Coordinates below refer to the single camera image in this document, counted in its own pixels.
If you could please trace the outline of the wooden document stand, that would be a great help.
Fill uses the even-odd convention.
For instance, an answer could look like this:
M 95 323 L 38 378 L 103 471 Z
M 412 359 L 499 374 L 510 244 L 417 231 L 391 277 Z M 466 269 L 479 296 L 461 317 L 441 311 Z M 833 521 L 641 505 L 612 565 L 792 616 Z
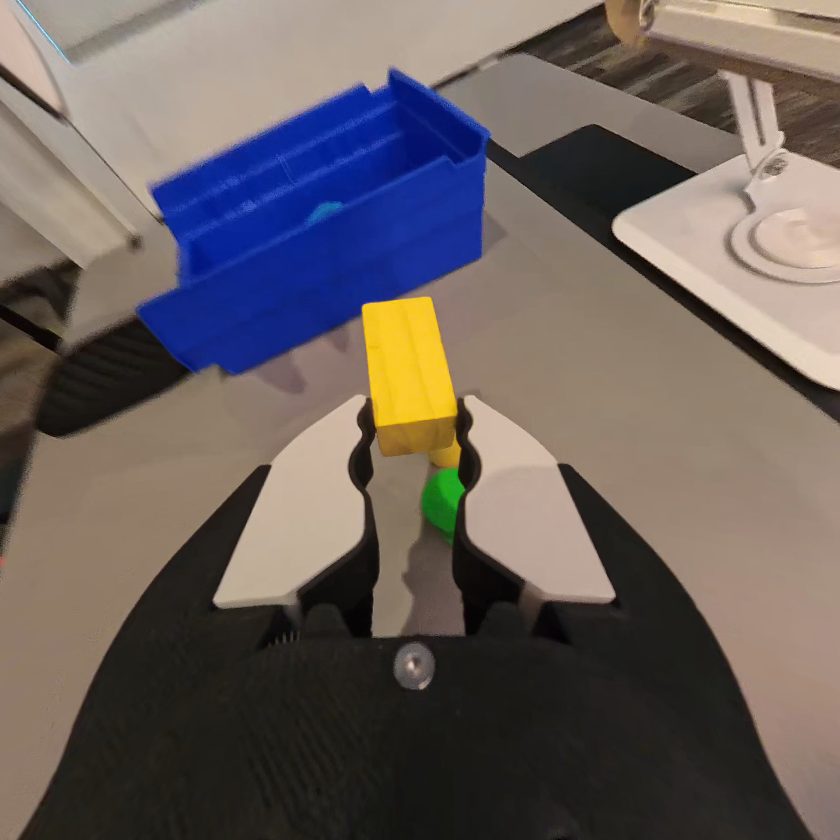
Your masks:
M 743 152 L 621 212 L 615 237 L 813 383 L 839 386 L 839 174 L 788 150 L 774 90 L 838 94 L 838 1 L 605 2 L 613 33 L 705 61 Z

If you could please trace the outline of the green cylinder block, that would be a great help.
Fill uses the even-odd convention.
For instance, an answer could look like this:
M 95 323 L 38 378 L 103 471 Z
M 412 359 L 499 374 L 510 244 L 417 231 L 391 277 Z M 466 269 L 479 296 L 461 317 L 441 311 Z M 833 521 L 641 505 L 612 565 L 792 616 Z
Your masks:
M 449 546 L 454 544 L 458 508 L 464 493 L 457 468 L 441 469 L 434 473 L 423 489 L 423 515 Z

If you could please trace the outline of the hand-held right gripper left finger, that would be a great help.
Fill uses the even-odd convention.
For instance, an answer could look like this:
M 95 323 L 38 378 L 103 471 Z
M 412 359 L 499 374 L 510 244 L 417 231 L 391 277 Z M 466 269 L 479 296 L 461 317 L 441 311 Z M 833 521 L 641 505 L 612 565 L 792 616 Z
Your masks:
M 366 489 L 373 435 L 371 402 L 354 395 L 273 458 L 213 596 L 217 608 L 353 608 L 372 595 L 380 571 Z

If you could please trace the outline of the blue plastic bin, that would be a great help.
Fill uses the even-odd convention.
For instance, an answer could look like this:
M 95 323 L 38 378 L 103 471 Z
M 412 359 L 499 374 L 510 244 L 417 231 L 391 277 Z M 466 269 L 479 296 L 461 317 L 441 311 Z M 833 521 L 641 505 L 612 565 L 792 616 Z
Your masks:
M 489 139 L 391 68 L 150 184 L 177 280 L 140 320 L 190 371 L 236 375 L 473 263 Z M 305 225 L 330 200 L 343 209 Z

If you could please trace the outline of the yellow arch block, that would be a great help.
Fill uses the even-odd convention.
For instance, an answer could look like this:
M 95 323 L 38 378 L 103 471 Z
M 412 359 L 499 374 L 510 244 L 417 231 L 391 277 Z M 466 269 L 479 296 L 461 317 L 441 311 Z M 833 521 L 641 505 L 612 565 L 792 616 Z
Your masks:
M 361 314 L 381 454 L 447 448 L 458 408 L 432 299 L 369 302 Z

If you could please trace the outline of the black mesh pad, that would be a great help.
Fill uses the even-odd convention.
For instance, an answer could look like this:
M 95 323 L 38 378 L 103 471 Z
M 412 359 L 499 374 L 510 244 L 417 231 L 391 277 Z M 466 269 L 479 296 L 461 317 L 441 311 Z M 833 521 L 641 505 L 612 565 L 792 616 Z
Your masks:
M 65 351 L 47 378 L 35 430 L 65 438 L 162 395 L 192 376 L 137 317 Z

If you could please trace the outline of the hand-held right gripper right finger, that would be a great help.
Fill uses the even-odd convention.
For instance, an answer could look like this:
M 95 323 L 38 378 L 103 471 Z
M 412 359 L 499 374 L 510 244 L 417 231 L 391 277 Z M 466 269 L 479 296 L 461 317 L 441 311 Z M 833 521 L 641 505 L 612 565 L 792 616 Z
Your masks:
M 467 602 L 616 599 L 560 465 L 540 441 L 475 395 L 458 409 L 461 456 L 454 577 Z

